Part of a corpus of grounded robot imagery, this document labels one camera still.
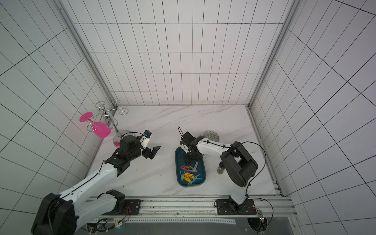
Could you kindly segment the grey clothespin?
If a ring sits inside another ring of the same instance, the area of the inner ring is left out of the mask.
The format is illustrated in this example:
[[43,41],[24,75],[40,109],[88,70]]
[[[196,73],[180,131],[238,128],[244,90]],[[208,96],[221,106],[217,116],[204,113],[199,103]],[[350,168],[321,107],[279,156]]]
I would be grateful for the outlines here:
[[190,172],[196,173],[198,165],[199,165],[199,162],[196,162],[194,166],[190,166],[191,167],[191,171]]

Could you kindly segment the red clothespin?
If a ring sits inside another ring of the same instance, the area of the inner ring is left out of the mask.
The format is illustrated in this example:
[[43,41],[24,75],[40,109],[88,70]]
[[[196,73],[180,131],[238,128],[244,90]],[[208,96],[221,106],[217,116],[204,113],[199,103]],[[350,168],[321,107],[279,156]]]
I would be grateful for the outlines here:
[[190,166],[181,166],[180,168],[182,170],[186,171],[186,172],[190,172],[191,171],[191,167]]

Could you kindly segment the teal plastic storage box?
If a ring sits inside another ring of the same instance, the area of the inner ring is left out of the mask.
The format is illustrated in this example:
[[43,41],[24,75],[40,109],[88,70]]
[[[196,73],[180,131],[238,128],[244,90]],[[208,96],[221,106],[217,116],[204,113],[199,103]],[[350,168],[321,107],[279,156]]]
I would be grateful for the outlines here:
[[203,184],[206,180],[206,170],[203,159],[192,164],[186,164],[185,151],[177,148],[175,151],[175,169],[177,182],[182,187],[193,187]]

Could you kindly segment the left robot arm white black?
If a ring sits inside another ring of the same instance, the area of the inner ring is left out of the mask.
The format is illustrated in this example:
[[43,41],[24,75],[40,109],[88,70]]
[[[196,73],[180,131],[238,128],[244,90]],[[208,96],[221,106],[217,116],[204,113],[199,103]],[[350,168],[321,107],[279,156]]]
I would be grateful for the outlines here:
[[153,159],[160,149],[147,147],[152,133],[146,130],[135,137],[126,133],[120,138],[120,147],[99,169],[59,194],[50,193],[43,198],[31,227],[33,235],[73,235],[91,220],[108,212],[122,213],[124,194],[110,190],[94,201],[88,199],[107,183],[119,177],[130,163],[140,156]]

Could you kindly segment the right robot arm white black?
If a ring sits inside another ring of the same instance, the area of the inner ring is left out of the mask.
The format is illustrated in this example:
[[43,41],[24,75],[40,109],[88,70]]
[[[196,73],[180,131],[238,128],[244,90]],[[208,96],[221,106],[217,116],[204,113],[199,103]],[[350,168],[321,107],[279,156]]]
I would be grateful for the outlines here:
[[187,164],[195,163],[204,155],[219,157],[227,174],[233,182],[229,196],[231,205],[241,208],[247,201],[247,186],[255,177],[259,168],[257,162],[240,142],[226,145],[213,142],[204,136],[194,137],[186,132],[182,135],[180,145],[184,150]]

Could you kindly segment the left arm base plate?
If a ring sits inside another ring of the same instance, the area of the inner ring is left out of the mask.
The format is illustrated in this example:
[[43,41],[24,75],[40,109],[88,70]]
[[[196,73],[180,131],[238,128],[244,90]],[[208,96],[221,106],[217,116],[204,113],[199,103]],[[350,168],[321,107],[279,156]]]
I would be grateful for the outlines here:
[[121,199],[117,203],[116,215],[138,215],[141,208],[141,202],[142,201],[139,199]]

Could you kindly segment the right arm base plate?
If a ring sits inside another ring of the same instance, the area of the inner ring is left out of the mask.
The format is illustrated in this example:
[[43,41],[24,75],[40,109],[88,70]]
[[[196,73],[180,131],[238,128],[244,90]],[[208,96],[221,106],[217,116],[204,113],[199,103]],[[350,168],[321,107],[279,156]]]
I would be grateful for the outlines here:
[[218,215],[256,215],[257,209],[252,199],[246,199],[242,204],[238,205],[230,199],[218,199],[214,206]]

